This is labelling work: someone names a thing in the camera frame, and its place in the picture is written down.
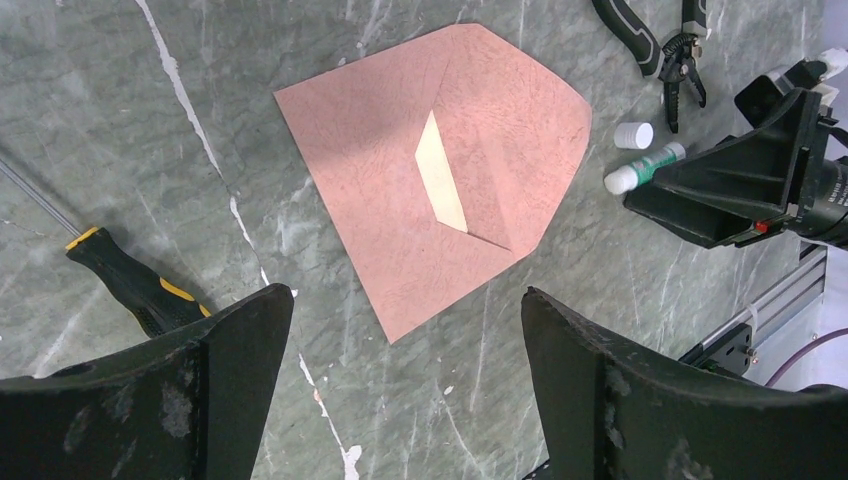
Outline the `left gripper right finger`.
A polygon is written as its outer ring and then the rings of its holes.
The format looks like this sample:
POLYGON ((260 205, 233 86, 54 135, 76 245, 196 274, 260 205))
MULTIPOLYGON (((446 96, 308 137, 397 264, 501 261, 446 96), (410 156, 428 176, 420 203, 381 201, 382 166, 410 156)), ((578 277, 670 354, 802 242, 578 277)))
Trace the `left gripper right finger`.
POLYGON ((843 479, 847 392, 668 358, 529 288, 521 321, 548 462, 537 479, 843 479))

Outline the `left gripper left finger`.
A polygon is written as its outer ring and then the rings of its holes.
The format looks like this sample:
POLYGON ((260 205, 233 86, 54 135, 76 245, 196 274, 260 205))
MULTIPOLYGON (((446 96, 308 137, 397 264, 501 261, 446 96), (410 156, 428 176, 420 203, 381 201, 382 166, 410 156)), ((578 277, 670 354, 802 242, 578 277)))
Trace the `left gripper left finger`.
POLYGON ((247 479, 292 321, 275 283, 44 378, 1 383, 5 479, 247 479))

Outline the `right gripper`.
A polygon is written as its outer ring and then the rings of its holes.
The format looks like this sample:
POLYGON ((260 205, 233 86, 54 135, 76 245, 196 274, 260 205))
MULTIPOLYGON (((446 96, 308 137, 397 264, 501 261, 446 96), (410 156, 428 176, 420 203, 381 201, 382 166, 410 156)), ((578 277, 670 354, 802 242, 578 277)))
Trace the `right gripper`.
POLYGON ((785 231, 823 242, 838 230, 832 113, 821 94, 792 90, 757 128, 659 168, 623 205, 706 249, 785 231))

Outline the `green glue stick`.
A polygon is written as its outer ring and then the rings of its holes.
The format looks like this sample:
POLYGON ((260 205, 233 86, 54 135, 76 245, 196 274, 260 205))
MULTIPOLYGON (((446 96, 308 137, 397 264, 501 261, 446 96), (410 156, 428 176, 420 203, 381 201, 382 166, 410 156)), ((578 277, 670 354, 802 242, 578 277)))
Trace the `green glue stick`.
POLYGON ((655 172, 686 157, 685 147, 678 142, 669 142, 659 150, 641 156, 610 172, 604 179, 606 190, 613 195, 622 195, 647 184, 655 172))

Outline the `white glue stick cap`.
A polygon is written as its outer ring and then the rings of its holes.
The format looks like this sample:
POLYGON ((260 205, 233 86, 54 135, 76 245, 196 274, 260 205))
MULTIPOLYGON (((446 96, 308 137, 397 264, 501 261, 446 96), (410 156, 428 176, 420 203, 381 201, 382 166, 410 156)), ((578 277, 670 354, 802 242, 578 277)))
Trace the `white glue stick cap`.
POLYGON ((649 122, 623 122, 616 126, 613 141, 616 147, 628 150, 645 150, 654 139, 654 128, 649 122))

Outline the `pink envelope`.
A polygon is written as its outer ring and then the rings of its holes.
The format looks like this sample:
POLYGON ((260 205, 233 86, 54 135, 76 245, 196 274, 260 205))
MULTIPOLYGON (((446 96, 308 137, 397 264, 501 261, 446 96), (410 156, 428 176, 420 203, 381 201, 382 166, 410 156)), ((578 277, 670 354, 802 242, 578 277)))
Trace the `pink envelope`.
POLYGON ((539 245, 588 148, 588 102, 479 24, 275 95, 395 342, 539 245))

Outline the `tan paper letter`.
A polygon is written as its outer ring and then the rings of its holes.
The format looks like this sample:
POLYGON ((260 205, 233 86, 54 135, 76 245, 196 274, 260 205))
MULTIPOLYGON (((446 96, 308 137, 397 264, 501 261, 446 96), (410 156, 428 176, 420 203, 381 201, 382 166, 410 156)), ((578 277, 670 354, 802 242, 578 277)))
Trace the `tan paper letter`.
POLYGON ((428 114, 414 158, 436 220, 467 233, 467 220, 433 111, 428 114))

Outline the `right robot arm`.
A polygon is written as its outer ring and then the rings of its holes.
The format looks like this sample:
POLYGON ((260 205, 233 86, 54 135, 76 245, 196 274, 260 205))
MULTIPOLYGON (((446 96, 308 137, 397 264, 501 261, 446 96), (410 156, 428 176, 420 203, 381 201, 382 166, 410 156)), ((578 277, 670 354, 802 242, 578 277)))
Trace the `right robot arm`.
POLYGON ((796 88, 756 128, 659 168, 623 205, 705 249, 743 248, 785 231, 847 247, 847 160, 825 157, 846 143, 820 93, 796 88))

